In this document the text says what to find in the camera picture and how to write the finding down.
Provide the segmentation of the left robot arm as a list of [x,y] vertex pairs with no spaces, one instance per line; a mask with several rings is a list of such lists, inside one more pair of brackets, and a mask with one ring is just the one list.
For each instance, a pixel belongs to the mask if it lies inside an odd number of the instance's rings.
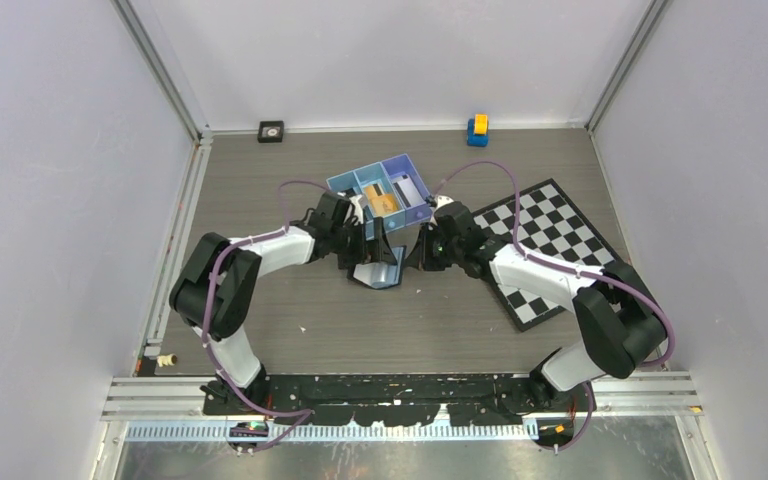
[[238,239],[209,232],[196,244],[171,289],[169,306],[200,336],[229,386],[228,400],[240,412],[258,412],[267,398],[266,370],[244,328],[260,278],[329,255],[336,256],[339,269],[364,279],[399,275],[401,254],[389,245],[382,220],[366,229],[364,212],[327,191],[302,219],[277,231]]

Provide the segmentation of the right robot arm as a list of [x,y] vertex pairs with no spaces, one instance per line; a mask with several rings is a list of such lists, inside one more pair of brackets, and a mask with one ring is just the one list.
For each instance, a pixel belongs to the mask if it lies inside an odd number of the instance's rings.
[[534,403],[556,410],[571,390],[608,375],[625,379],[673,330],[630,265],[571,263],[525,248],[516,238],[488,235],[461,202],[437,196],[408,265],[442,271],[452,265],[497,287],[525,290],[571,312],[580,341],[551,353],[525,382]]

